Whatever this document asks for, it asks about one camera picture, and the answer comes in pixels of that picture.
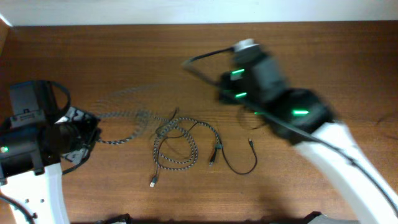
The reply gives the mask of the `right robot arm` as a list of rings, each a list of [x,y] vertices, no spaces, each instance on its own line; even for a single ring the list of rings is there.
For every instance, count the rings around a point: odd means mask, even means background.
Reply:
[[[262,116],[272,132],[310,161],[349,203],[360,223],[397,223],[397,193],[349,127],[314,91],[292,88],[259,45],[226,49],[235,70],[223,93]]]

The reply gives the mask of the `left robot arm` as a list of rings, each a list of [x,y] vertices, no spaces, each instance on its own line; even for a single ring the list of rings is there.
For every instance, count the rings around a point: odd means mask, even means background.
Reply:
[[[9,90],[13,114],[1,125],[1,200],[16,223],[68,223],[62,177],[83,165],[100,135],[99,118],[71,106],[57,82]]]

